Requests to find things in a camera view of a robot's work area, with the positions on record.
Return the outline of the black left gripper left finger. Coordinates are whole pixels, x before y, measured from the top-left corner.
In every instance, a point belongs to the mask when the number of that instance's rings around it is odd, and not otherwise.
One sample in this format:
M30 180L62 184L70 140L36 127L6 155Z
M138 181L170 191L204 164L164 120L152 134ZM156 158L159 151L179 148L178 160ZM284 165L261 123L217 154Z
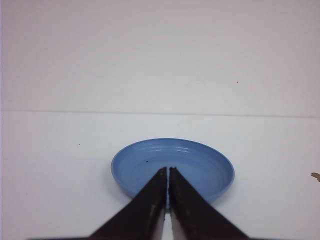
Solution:
M167 168L159 169L122 210L92 233L92 240L160 240L167 206Z

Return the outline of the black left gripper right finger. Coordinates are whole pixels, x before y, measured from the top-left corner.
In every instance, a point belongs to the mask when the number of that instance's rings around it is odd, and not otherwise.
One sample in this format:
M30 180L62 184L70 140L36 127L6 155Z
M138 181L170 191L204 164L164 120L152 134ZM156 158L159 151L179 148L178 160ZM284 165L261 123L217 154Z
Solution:
M169 169L169 209L175 240L248 240L215 210L177 168Z

